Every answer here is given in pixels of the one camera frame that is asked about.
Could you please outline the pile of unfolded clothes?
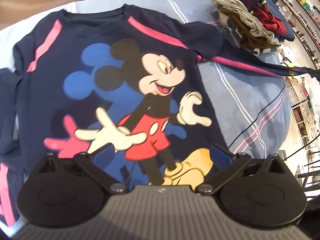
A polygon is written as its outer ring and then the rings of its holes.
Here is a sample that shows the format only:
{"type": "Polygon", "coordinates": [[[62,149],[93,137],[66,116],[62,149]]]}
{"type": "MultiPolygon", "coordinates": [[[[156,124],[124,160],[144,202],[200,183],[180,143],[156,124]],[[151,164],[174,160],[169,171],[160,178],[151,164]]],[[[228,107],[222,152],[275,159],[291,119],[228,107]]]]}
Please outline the pile of unfolded clothes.
{"type": "Polygon", "coordinates": [[[255,56],[280,50],[294,31],[272,0],[212,0],[234,45],[255,56]]]}

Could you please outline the navy Mickey Mouse sweatshirt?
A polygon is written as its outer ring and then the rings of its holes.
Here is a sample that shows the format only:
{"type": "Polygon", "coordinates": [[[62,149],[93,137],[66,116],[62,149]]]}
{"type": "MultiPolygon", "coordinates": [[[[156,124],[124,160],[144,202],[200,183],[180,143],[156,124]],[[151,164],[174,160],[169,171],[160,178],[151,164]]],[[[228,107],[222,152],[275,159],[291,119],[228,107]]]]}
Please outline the navy Mickey Mouse sweatshirt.
{"type": "Polygon", "coordinates": [[[49,152],[95,163],[133,188],[197,187],[225,146],[198,65],[257,76],[319,78],[308,67],[266,63],[203,22],[181,23],[134,5],[97,14],[52,12],[13,47],[1,69],[1,222],[26,176],[49,152]]]}

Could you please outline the light blue striped bed sheet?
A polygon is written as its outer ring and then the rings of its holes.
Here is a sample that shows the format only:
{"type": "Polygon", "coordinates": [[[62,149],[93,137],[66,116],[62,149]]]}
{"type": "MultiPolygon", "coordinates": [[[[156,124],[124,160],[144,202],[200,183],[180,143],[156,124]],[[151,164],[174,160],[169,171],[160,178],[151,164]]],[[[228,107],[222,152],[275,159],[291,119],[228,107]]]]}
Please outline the light blue striped bed sheet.
{"type": "MultiPolygon", "coordinates": [[[[94,13],[120,7],[124,3],[167,14],[182,22],[212,22],[210,0],[85,0],[61,5],[35,14],[1,30],[1,74],[15,71],[13,46],[51,12],[66,9],[69,12],[94,13]]],[[[283,77],[255,76],[218,64],[199,65],[204,87],[210,97],[227,146],[230,150],[245,140],[246,153],[265,158],[275,153],[289,131],[291,103],[283,77]]],[[[17,116],[1,118],[1,161],[14,163],[19,148],[17,116]]]]}

